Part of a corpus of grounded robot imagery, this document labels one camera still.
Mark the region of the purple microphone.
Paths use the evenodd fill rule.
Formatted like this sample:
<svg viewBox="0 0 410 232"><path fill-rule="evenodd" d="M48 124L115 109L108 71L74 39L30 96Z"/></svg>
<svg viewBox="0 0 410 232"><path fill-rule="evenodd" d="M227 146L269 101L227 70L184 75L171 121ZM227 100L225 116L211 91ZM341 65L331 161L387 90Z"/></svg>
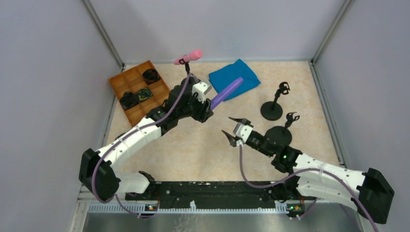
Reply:
<svg viewBox="0 0 410 232"><path fill-rule="evenodd" d="M229 97L238 87L243 83L244 79L239 77L232 81L227 87L225 87L220 93L218 93L212 100L210 109L214 110L220 103L222 103L227 97Z"/></svg>

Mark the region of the pink microphone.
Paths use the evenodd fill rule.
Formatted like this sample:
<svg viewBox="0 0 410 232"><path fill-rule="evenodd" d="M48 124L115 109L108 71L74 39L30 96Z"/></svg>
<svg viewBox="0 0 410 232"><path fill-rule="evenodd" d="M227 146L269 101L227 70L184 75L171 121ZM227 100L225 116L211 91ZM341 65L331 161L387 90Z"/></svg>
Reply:
<svg viewBox="0 0 410 232"><path fill-rule="evenodd" d="M177 58L173 64L174 65L184 65L186 63L189 63L190 61L196 61L199 60L200 58L202 58L203 56L203 52L201 49L196 49L193 50L183 56L181 56L180 58Z"/></svg>

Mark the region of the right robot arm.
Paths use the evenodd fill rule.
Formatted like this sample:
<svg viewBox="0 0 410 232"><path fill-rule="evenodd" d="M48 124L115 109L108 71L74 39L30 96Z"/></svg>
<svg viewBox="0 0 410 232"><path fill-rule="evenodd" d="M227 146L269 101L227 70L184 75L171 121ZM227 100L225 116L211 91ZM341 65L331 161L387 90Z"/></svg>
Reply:
<svg viewBox="0 0 410 232"><path fill-rule="evenodd" d="M246 118L234 121L233 134L224 132L229 144L239 147L241 156L247 145L272 157L275 169L288 174L280 181L287 197L329 200L356 210L371 222L386 224L395 192L379 170L355 171L320 161L292 148L286 127L275 126L262 135Z"/></svg>

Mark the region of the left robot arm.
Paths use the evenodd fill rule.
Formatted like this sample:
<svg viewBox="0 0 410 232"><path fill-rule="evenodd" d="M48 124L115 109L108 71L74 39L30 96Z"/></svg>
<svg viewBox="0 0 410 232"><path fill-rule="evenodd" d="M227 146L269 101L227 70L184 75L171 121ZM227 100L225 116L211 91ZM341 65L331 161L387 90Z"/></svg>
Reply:
<svg viewBox="0 0 410 232"><path fill-rule="evenodd" d="M87 149L81 158L79 181L102 202L116 194L144 194L154 181L146 172L121 174L125 162L148 143L160 138L187 117L204 123L213 115L211 100L206 94L212 86L193 75L175 86L169 97L152 109L140 122L111 144L94 151Z"/></svg>

